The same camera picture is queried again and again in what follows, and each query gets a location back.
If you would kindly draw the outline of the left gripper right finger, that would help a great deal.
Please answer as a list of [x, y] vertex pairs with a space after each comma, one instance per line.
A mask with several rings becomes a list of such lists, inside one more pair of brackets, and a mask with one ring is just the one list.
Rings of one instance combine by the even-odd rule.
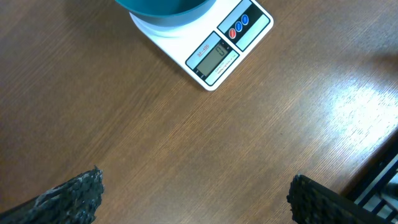
[[305, 175], [294, 176], [287, 202], [292, 220], [298, 224], [389, 223]]

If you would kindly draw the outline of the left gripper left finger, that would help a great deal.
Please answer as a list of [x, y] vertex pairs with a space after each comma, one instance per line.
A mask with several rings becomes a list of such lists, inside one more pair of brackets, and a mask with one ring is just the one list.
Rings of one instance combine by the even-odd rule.
[[2, 212], [1, 224], [93, 223], [103, 193], [103, 171], [95, 167]]

